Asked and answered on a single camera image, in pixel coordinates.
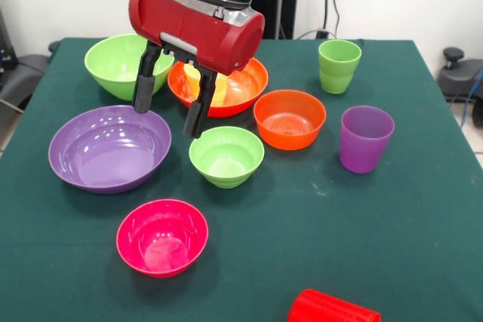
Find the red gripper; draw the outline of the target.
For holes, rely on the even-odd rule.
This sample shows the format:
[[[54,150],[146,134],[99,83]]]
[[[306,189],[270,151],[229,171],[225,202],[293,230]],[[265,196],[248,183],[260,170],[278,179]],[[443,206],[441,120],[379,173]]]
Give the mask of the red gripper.
[[[132,99],[134,111],[140,114],[149,111],[160,46],[173,45],[193,55],[204,67],[201,70],[183,67],[192,97],[183,132],[199,138],[213,99],[216,72],[229,75],[246,66],[261,43],[264,16],[248,8],[224,11],[219,19],[213,15],[214,9],[210,13],[201,12],[176,0],[129,0],[128,12],[136,33],[152,41],[146,43],[140,58]]]

